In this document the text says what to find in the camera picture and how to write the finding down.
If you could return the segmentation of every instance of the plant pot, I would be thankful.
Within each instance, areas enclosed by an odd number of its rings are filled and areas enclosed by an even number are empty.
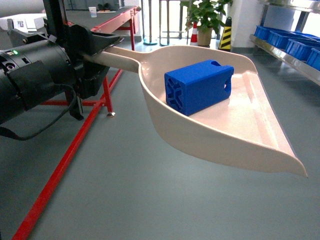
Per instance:
[[[203,32],[198,29],[198,46],[209,47],[211,42],[212,28],[209,28],[208,31]]]

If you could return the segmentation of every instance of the yellow and black cone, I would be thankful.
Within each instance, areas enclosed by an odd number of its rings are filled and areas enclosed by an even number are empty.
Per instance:
[[[231,51],[231,25],[232,25],[232,19],[229,16],[225,21],[225,26],[223,29],[223,34],[220,40],[219,44],[219,50]]]

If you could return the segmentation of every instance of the white box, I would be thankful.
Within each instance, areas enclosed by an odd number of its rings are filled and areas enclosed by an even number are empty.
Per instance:
[[[0,18],[0,28],[4,31],[8,30],[8,19],[12,19],[13,28],[22,32],[36,32],[38,29],[44,27],[45,13],[30,13],[30,14],[17,14],[12,16],[5,16]]]

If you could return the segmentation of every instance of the dustpan handle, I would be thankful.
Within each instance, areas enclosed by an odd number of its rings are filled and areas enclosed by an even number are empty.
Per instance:
[[[86,61],[92,63],[138,73],[141,54],[114,46],[93,56],[84,54],[83,57]]]

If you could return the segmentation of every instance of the paper cup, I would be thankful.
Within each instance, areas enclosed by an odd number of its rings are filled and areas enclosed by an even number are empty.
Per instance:
[[[96,18],[97,17],[97,8],[95,6],[90,6],[89,7],[89,12],[90,12],[90,16],[92,18]]]

